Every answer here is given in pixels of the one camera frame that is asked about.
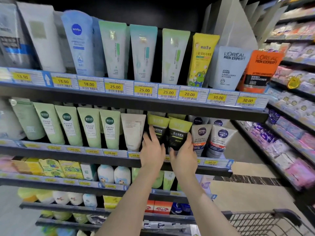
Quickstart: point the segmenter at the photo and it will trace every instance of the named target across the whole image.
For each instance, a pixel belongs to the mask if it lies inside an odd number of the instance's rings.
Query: floor
[[[231,123],[228,123],[227,128],[235,129]],[[240,133],[237,132],[233,136],[224,153],[226,158],[235,160],[232,165],[235,177],[229,181],[215,177],[210,185],[211,192],[218,195],[214,202],[222,211],[260,212],[290,209],[310,226],[304,215],[295,207],[290,189],[277,183],[277,174],[264,164]],[[1,235],[42,236],[41,228],[35,226],[40,211],[21,210],[18,207],[21,199],[16,191],[16,187],[0,187]]]

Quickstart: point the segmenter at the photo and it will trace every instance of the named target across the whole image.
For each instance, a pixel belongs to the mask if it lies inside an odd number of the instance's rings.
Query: person's left hand
[[[150,167],[158,172],[165,160],[165,147],[164,144],[160,145],[152,125],[149,126],[149,131],[151,140],[146,132],[143,134],[140,152],[141,167]]]

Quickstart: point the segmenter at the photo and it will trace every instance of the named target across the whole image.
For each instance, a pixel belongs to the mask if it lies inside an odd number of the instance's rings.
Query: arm
[[[160,146],[152,126],[149,130],[152,140],[146,132],[143,134],[141,168],[136,180],[132,182],[116,209],[108,216],[95,236],[140,235],[149,194],[165,159],[164,144]]]
[[[170,150],[170,161],[181,189],[186,194],[202,236],[239,236],[236,229],[224,217],[218,207],[199,185],[195,172],[198,166],[197,155],[193,151],[191,134],[175,156]]]

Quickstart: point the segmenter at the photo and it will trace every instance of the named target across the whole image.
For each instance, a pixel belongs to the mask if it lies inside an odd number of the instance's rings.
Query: shopping cart
[[[291,210],[277,209],[265,212],[223,212],[241,235],[315,236],[301,218]]]

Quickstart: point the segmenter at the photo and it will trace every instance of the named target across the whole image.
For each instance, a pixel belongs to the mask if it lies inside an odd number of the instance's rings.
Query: dark green circular logo
[[[113,120],[111,117],[108,117],[108,118],[106,119],[106,123],[107,123],[108,125],[112,125],[112,124],[114,123],[114,120]]]
[[[62,115],[62,118],[65,119],[66,121],[70,121],[70,120],[71,120],[71,116],[70,116],[69,113],[64,113],[64,114]]]
[[[85,121],[87,122],[87,123],[92,123],[93,122],[93,118],[92,118],[92,116],[90,116],[90,115],[87,115],[87,116],[85,116]]]
[[[41,111],[40,115],[42,116],[42,118],[49,118],[49,114],[46,111]]]

